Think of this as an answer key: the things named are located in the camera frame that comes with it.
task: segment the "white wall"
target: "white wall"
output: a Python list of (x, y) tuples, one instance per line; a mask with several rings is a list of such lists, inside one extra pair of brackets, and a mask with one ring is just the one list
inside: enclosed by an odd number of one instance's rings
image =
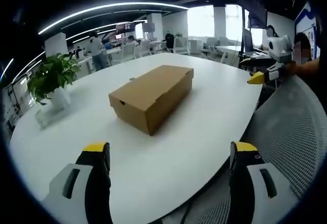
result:
[(173, 35), (180, 33), (183, 37), (189, 36), (187, 11), (181, 11), (162, 17), (163, 37), (166, 36), (167, 32)]
[[(291, 42), (294, 40), (294, 21), (290, 20), (284, 16), (280, 16), (275, 13), (268, 12), (267, 16), (267, 25), (272, 25), (275, 28), (278, 36), (282, 37), (284, 35), (288, 35), (290, 37)], [(267, 33), (264, 30), (264, 34), (262, 36), (262, 44), (267, 47)]]
[(68, 54), (66, 34), (60, 32), (57, 35), (50, 37), (49, 39), (45, 40), (44, 47), (45, 55), (47, 57), (55, 55), (57, 53)]
[(214, 8), (215, 16), (215, 37), (226, 37), (226, 8), (216, 7)]

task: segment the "white chair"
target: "white chair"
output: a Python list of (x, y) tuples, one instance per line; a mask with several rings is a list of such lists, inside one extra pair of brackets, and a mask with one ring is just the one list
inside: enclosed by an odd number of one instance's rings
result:
[(119, 59), (112, 59), (112, 62), (116, 62), (117, 60), (120, 63), (135, 59), (135, 44), (127, 43), (122, 45), (122, 50), (119, 53)]
[(191, 54), (201, 54), (201, 40), (189, 40), (190, 42), (190, 53)]
[(150, 55), (150, 41), (145, 40), (141, 41), (141, 45), (139, 47), (139, 56), (144, 57)]
[(175, 37), (174, 48), (172, 49), (175, 54), (190, 54), (187, 37)]

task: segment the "white pot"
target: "white pot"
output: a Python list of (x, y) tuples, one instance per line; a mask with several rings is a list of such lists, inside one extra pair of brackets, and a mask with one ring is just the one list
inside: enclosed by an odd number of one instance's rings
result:
[(69, 93), (62, 87), (56, 88), (53, 92), (48, 93), (48, 97), (55, 110), (63, 110), (71, 103)]

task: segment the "window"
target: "window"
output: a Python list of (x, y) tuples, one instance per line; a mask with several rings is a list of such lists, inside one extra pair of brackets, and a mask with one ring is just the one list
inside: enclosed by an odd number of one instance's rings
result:
[(215, 18), (213, 5), (189, 8), (188, 32), (189, 36), (214, 37)]
[(136, 39), (143, 39), (143, 27), (142, 23), (139, 23), (135, 26), (135, 36)]
[[(249, 12), (245, 10), (245, 28), (248, 26)], [(262, 44), (263, 29), (251, 29), (255, 46)], [(226, 5), (226, 37), (242, 41), (242, 8), (239, 5)]]

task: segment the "ceiling light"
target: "ceiling light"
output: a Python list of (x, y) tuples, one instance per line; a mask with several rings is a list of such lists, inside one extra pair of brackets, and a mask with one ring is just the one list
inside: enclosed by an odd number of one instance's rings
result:
[[(147, 20), (134, 20), (133, 22), (147, 22)], [(87, 33), (87, 32), (90, 32), (90, 31), (95, 31), (95, 30), (98, 30), (98, 29), (101, 29), (101, 28), (105, 28), (105, 27), (109, 27), (109, 26), (115, 26), (115, 25), (122, 25), (122, 24), (126, 24), (126, 23), (130, 23), (129, 21), (126, 21), (126, 22), (119, 22), (119, 23), (114, 23), (114, 24), (110, 24), (110, 25), (106, 25), (106, 26), (100, 26), (100, 27), (97, 27), (97, 28), (94, 28), (94, 29), (91, 29), (91, 30), (87, 30), (87, 31), (83, 31), (81, 33), (78, 33), (74, 36), (71, 36), (69, 38), (66, 38), (66, 41), (76, 37), (76, 36), (79, 36), (79, 35), (82, 35), (84, 33)]]
[(38, 56), (36, 56), (34, 59), (32, 59), (23, 69), (21, 69), (21, 71), (17, 74), (17, 76), (15, 76), (15, 78), (12, 80), (12, 82), (11, 83), (13, 83), (15, 80), (16, 80), (16, 78), (34, 61), (34, 60), (36, 60), (38, 57), (40, 57), (42, 54), (44, 54), (45, 53), (45, 51), (44, 52), (42, 52), (42, 53), (40, 53)]
[(29, 69), (26, 71), (26, 73), (30, 72), (30, 70), (31, 70), (31, 69), (33, 69), (34, 67), (36, 67), (38, 64), (40, 64), (40, 63), (41, 63), (41, 61), (42, 61), (42, 60), (39, 60), (39, 61), (38, 61), (38, 62), (36, 62), (34, 65), (32, 65), (32, 67), (31, 67), (31, 68), (29, 68)]
[(110, 32), (110, 31), (115, 31), (116, 29), (112, 29), (112, 30), (108, 30), (108, 31), (102, 31), (102, 32), (98, 32), (98, 35), (106, 33), (106, 32)]
[(136, 2), (136, 3), (115, 3), (115, 4), (108, 4), (108, 5), (102, 5), (102, 6), (97, 6), (97, 7), (93, 7), (93, 8), (88, 8), (85, 9), (83, 11), (79, 11), (77, 13), (73, 13), (69, 16), (66, 16), (52, 24), (50, 24), (49, 26), (45, 27), (44, 29), (42, 29), (38, 34), (41, 35), (42, 33), (44, 33), (45, 31), (47, 31), (48, 29), (52, 28), (53, 26), (67, 20), (70, 19), (72, 17), (75, 17), (77, 15), (86, 13), (86, 12), (90, 12), (93, 10), (98, 10), (98, 9), (102, 9), (102, 8), (110, 8), (110, 7), (117, 7), (117, 6), (128, 6), (128, 5), (153, 5), (153, 6), (164, 6), (164, 7), (171, 7), (171, 8), (179, 8), (179, 9), (185, 9), (188, 10), (187, 7), (182, 7), (182, 6), (177, 6), (177, 5), (172, 5), (172, 4), (166, 4), (166, 3), (146, 3), (146, 2)]
[(14, 61), (13, 58), (9, 61), (8, 65), (6, 66), (6, 68), (5, 68), (5, 70), (4, 70), (4, 72), (1, 74), (0, 81), (2, 80), (2, 78), (3, 78), (4, 74), (5, 74), (5, 72), (7, 71), (8, 67), (11, 65), (11, 63), (12, 63), (13, 61)]
[(98, 30), (98, 29), (101, 29), (101, 28), (105, 28), (105, 27), (109, 27), (109, 26), (115, 26), (115, 25), (119, 25), (119, 24), (125, 24), (125, 23), (128, 23), (128, 22), (126, 21), (126, 22), (120, 22), (120, 23), (110, 24), (110, 25), (106, 25), (106, 26), (96, 27), (96, 28), (94, 28), (94, 29), (90, 29), (90, 30), (87, 30), (87, 31), (83, 31), (83, 32), (78, 33), (78, 34), (76, 34), (76, 35), (74, 35), (74, 36), (71, 36), (71, 37), (67, 38), (66, 41), (68, 41), (68, 40), (70, 40), (70, 39), (72, 39), (72, 38), (74, 38), (74, 37), (76, 37), (76, 36), (79, 36), (79, 35), (82, 35), (82, 34), (84, 34), (84, 33), (90, 32), (90, 31), (95, 31), (95, 30)]
[(81, 41), (81, 40), (84, 40), (84, 39), (87, 39), (87, 38), (89, 38), (89, 36), (85, 36), (85, 37), (83, 37), (83, 38), (81, 38), (81, 39), (78, 39), (78, 40), (76, 40), (76, 41), (73, 41), (73, 43), (76, 43), (76, 42), (78, 42), (78, 41)]
[(133, 22), (134, 22), (134, 23), (135, 23), (135, 22), (145, 22), (145, 23), (147, 23), (148, 21), (147, 21), (146, 19), (140, 19), (140, 20), (134, 20)]

